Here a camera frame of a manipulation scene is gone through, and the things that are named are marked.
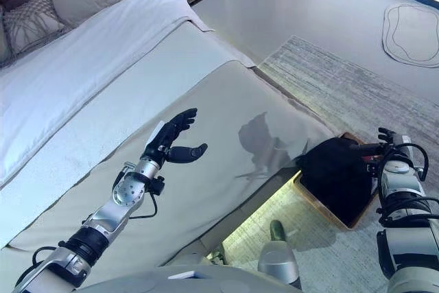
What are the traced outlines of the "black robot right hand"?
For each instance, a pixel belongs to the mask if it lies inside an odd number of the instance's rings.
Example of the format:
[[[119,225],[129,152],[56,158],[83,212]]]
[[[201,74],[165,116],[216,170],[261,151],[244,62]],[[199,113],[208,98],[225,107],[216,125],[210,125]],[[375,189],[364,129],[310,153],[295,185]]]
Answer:
[[[381,156],[384,157],[390,151],[395,150],[395,156],[399,156],[409,162],[413,161],[413,155],[410,147],[403,146],[397,149],[398,145],[410,143],[411,140],[407,135],[399,134],[387,128],[378,128],[378,140],[380,143],[369,143],[363,145],[352,144],[349,149],[356,152],[362,157],[366,156]]]

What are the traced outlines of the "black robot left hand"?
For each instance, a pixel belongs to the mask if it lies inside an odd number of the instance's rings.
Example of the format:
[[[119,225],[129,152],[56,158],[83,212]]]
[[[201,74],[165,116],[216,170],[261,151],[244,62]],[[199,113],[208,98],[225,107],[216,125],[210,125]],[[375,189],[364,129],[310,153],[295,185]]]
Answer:
[[[197,108],[187,109],[166,122],[157,135],[147,143],[140,159],[154,161],[159,167],[165,162],[183,164],[198,160],[208,148],[206,143],[196,148],[172,146],[182,131],[190,129],[191,124],[195,122],[197,111]]]

